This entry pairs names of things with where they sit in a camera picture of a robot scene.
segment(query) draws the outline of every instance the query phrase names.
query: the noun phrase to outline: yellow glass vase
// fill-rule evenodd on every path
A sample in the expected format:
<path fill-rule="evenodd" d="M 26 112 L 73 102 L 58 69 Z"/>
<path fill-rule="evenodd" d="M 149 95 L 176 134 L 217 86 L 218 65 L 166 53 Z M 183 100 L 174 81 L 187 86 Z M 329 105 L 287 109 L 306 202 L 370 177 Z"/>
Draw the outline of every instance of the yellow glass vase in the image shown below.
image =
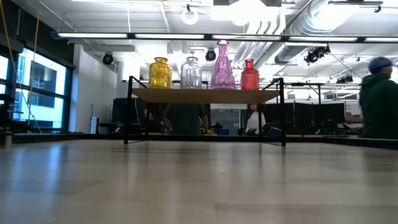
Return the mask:
<path fill-rule="evenodd" d="M 156 57 L 149 66 L 149 87 L 170 88 L 172 83 L 172 69 L 167 65 L 167 58 Z"/>

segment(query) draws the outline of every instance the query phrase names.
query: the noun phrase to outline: red glass vase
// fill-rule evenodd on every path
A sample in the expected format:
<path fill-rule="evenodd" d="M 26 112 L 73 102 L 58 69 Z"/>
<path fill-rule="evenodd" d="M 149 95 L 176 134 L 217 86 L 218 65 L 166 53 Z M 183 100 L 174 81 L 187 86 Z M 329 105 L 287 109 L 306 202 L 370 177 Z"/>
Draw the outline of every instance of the red glass vase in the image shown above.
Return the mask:
<path fill-rule="evenodd" d="M 259 71 L 254 69 L 253 59 L 247 59 L 246 69 L 241 76 L 242 90 L 258 90 L 259 89 Z"/>

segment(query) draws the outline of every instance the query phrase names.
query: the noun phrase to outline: wooden floor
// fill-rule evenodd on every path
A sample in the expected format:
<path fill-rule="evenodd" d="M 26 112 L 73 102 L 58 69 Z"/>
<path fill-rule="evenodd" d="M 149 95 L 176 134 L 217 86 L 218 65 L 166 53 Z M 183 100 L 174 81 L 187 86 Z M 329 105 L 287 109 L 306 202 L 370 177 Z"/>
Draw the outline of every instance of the wooden floor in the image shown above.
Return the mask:
<path fill-rule="evenodd" d="M 67 141 L 0 149 L 0 223 L 398 223 L 398 151 Z"/>

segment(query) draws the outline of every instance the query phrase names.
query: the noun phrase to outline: clear glass vase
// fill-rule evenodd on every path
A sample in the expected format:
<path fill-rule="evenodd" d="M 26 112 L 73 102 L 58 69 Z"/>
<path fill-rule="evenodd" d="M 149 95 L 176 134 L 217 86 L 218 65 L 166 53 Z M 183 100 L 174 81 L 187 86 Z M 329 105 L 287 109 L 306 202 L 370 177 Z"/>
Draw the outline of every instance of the clear glass vase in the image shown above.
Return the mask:
<path fill-rule="evenodd" d="M 247 59 L 246 68 L 241 75 L 242 90 L 258 90 L 259 89 L 259 71 L 254 69 L 254 60 Z"/>
<path fill-rule="evenodd" d="M 149 87 L 170 88 L 172 83 L 172 70 L 167 65 L 167 58 L 156 57 L 155 62 L 149 66 Z"/>
<path fill-rule="evenodd" d="M 231 63 L 228 59 L 228 41 L 221 40 L 218 43 L 218 58 L 214 74 L 211 77 L 211 88 L 222 90 L 235 89 L 235 79 L 232 74 Z"/>
<path fill-rule="evenodd" d="M 181 66 L 181 88 L 201 88 L 201 65 L 196 57 L 187 57 Z"/>

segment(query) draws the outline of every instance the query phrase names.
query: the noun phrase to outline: green jacket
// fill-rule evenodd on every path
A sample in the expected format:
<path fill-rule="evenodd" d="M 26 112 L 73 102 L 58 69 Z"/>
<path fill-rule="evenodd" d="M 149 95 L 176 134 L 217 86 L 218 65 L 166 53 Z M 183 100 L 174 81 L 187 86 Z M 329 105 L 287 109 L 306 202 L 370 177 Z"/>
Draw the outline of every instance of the green jacket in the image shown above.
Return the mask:
<path fill-rule="evenodd" d="M 398 139 L 398 85 L 385 74 L 363 78 L 359 92 L 363 137 Z"/>

